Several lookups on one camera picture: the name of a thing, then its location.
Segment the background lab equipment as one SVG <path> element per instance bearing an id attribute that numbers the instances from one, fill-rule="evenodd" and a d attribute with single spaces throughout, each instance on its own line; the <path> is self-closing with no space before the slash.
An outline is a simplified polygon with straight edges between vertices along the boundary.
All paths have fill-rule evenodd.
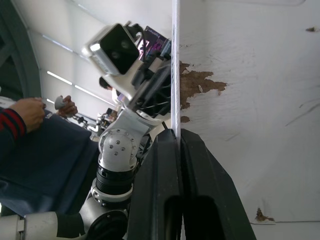
<path id="1" fill-rule="evenodd" d="M 100 136 L 118 116 L 118 112 L 111 108 L 103 114 L 98 113 L 97 118 L 93 119 L 83 114 L 78 114 L 72 118 L 84 129 L 92 132 L 96 136 Z"/>

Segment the dark grey arched beam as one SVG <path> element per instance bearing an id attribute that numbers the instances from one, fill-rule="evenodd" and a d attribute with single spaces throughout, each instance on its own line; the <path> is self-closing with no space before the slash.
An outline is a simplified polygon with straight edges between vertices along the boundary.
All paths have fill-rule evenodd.
<path id="1" fill-rule="evenodd" d="M 0 0 L 0 96 L 40 97 L 40 69 L 21 17 L 11 0 Z"/>

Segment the black haired background person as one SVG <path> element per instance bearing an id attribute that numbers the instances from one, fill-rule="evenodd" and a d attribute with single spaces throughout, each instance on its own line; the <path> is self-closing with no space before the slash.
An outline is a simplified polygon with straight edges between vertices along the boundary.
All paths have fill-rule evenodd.
<path id="1" fill-rule="evenodd" d="M 111 98 L 116 104 L 120 105 L 124 101 L 124 95 L 115 88 L 111 87 L 103 77 L 99 78 L 99 85 L 103 89 L 111 91 Z"/>

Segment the small grey handheld object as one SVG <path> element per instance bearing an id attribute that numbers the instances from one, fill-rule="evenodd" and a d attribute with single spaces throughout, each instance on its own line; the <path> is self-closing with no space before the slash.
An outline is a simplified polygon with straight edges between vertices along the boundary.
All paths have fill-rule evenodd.
<path id="1" fill-rule="evenodd" d="M 63 108 L 67 103 L 64 101 L 64 98 L 60 95 L 56 98 L 54 102 L 54 108 L 55 110 L 59 110 Z"/>

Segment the ceiling light strip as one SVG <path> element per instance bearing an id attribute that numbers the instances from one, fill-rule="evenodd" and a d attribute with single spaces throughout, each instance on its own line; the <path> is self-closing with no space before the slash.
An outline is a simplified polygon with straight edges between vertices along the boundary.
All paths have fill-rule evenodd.
<path id="1" fill-rule="evenodd" d="M 61 76 L 59 76 L 59 75 L 57 75 L 57 74 L 55 74 L 55 73 L 53 73 L 53 72 L 51 72 L 51 71 L 47 71 L 46 73 L 47 73 L 48 75 L 50 75 L 50 76 L 58 79 L 58 80 L 60 80 L 60 81 L 62 81 L 62 82 L 64 82 L 64 83 L 70 85 L 70 86 L 73 85 L 73 83 L 70 82 L 69 80 L 67 80 L 67 79 L 65 79 L 65 78 L 63 78 L 63 77 L 61 77 Z"/>
<path id="2" fill-rule="evenodd" d="M 86 93 L 86 94 L 88 94 L 88 95 L 96 98 L 96 99 L 99 99 L 99 100 L 101 100 L 101 101 L 103 101 L 103 102 L 107 102 L 107 100 L 105 100 L 104 98 L 102 98 L 102 97 L 100 97 L 100 96 L 98 96 L 98 95 L 96 95 L 96 94 L 94 94 L 94 93 L 92 93 L 92 92 L 90 92 L 90 91 L 88 91 L 88 90 L 86 90 L 86 89 L 78 86 L 78 85 L 74 85 L 74 87 L 75 87 L 76 89 L 78 89 L 78 90 L 80 90 L 80 91 L 82 91 L 82 92 L 84 92 L 84 93 Z"/>

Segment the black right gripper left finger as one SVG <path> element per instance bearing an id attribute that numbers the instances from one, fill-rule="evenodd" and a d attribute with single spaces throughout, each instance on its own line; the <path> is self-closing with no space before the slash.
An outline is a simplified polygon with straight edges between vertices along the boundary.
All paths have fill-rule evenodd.
<path id="1" fill-rule="evenodd" d="M 180 240 L 182 186 L 178 143 L 172 129 L 159 133 L 137 172 L 127 240 Z"/>

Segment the black and white robot torso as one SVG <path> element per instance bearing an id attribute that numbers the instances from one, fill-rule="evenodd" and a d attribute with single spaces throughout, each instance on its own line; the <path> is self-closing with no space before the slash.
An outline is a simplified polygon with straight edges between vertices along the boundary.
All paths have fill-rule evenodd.
<path id="1" fill-rule="evenodd" d="M 139 58 L 126 74 L 102 77 L 124 95 L 125 108 L 144 118 L 163 119 L 171 108 L 171 41 L 147 26 L 135 45 Z"/>

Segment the bare person hand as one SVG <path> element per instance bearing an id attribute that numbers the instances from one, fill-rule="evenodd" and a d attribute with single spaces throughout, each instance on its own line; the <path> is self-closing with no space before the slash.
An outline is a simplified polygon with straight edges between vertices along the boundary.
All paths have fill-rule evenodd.
<path id="1" fill-rule="evenodd" d="M 22 118 L 27 133 L 38 129 L 43 123 L 45 117 L 45 104 L 40 97 L 18 100 L 9 108 L 14 110 Z"/>
<path id="2" fill-rule="evenodd" d="M 63 106 L 57 111 L 57 114 L 59 116 L 64 118 L 71 118 L 78 113 L 78 108 L 76 104 L 72 101 L 72 98 L 70 95 L 66 96 L 63 99 L 63 102 L 65 103 L 65 106 Z"/>

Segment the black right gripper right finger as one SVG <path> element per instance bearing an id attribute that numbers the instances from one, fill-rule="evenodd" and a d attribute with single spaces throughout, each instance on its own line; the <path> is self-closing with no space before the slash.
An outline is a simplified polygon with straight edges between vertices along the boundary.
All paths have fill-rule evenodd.
<path id="1" fill-rule="evenodd" d="M 186 240 L 257 240 L 234 182 L 201 137 L 181 130 Z"/>

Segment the navy blue cloth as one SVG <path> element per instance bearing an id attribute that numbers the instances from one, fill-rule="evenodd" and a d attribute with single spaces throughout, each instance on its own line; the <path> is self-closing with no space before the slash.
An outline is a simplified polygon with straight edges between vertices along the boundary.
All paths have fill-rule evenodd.
<path id="1" fill-rule="evenodd" d="M 47 111 L 37 130 L 0 136 L 0 204 L 20 216 L 71 214 L 85 201 L 98 163 L 91 133 Z"/>

